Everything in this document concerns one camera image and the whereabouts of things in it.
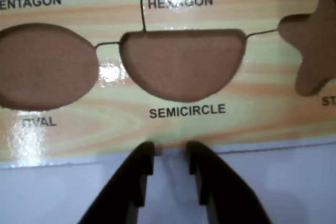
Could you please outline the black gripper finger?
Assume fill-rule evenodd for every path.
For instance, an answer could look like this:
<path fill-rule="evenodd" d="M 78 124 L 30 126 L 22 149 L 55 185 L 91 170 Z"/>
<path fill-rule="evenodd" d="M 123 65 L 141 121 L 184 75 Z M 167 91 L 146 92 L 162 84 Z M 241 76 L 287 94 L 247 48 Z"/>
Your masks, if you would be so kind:
<path fill-rule="evenodd" d="M 186 144 L 189 173 L 195 175 L 198 200 L 206 206 L 209 223 L 268 223 L 254 191 L 205 144 Z"/>
<path fill-rule="evenodd" d="M 154 143 L 138 145 L 109 179 L 79 223 L 137 223 L 153 174 Z"/>

